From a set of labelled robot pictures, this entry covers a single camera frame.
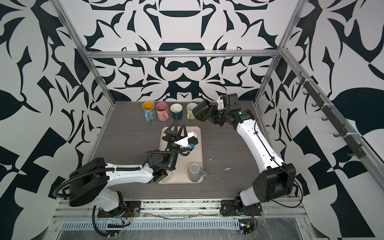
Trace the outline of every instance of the pink mug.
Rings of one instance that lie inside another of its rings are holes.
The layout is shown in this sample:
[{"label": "pink mug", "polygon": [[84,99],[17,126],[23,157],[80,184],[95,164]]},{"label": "pink mug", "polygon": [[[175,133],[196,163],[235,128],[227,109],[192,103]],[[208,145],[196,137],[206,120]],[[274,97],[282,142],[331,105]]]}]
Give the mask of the pink mug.
[{"label": "pink mug", "polygon": [[169,119],[169,108],[166,103],[156,104],[156,112],[160,121],[167,121]]}]

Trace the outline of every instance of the light green mug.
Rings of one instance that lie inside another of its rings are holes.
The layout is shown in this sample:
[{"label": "light green mug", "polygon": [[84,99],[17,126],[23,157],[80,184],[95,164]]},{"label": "light green mug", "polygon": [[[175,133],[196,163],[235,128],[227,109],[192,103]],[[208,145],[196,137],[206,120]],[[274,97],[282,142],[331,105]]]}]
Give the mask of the light green mug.
[{"label": "light green mug", "polygon": [[193,116],[192,110],[197,106],[196,103],[189,103],[187,105],[187,118],[188,119],[195,119],[195,116]]}]

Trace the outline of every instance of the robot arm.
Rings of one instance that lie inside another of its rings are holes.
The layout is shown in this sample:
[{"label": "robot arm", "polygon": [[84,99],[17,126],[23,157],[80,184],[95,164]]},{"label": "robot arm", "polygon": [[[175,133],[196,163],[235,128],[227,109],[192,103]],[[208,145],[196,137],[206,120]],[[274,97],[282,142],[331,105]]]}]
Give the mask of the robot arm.
[{"label": "robot arm", "polygon": [[[167,171],[175,170],[178,155],[187,156],[198,144],[197,134],[187,134],[186,126],[178,130],[175,120],[162,137],[167,141],[164,151],[154,150],[145,153],[147,160],[140,165],[115,165],[105,163],[104,158],[95,158],[70,174],[70,179],[54,191],[55,197],[69,197],[69,205],[78,207],[92,202],[111,216],[123,212],[124,202],[120,192],[108,187],[122,183],[159,182],[168,176]],[[69,185],[69,194],[59,194],[59,190]]]},{"label": "robot arm", "polygon": [[193,109],[193,114],[200,121],[209,120],[223,126],[225,122],[244,139],[259,167],[260,175],[253,185],[240,192],[236,201],[238,207],[246,207],[259,202],[267,202],[291,193],[296,169],[292,164],[285,164],[275,153],[260,132],[256,120],[248,109],[241,109],[237,94],[223,95],[217,100],[218,106],[207,100]]}]

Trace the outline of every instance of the patterned backdrop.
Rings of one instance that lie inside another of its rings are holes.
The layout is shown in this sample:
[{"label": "patterned backdrop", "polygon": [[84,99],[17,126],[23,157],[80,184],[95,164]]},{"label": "patterned backdrop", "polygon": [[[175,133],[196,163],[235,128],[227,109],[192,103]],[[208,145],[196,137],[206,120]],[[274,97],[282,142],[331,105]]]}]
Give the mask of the patterned backdrop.
[{"label": "patterned backdrop", "polygon": [[40,239],[110,103],[47,0],[0,1],[0,238]]},{"label": "patterned backdrop", "polygon": [[253,100],[271,57],[95,59],[116,101]]},{"label": "patterned backdrop", "polygon": [[63,0],[93,51],[277,48],[297,0]]},{"label": "patterned backdrop", "polygon": [[[276,49],[297,0],[65,0],[91,51]],[[270,57],[98,59],[117,101],[253,100]]]},{"label": "patterned backdrop", "polygon": [[[383,158],[382,1],[309,0],[289,51]],[[293,163],[318,237],[382,239],[384,192],[281,60],[260,102],[273,146]]]}]

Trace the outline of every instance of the gray mug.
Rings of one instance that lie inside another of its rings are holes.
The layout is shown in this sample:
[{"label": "gray mug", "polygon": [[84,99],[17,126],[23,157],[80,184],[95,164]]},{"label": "gray mug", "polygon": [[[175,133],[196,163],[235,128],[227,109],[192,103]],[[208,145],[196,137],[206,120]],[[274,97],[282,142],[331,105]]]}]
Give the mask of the gray mug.
[{"label": "gray mug", "polygon": [[201,176],[207,176],[208,173],[201,169],[197,163],[193,163],[191,166],[189,166],[188,175],[192,182],[197,182]]}]

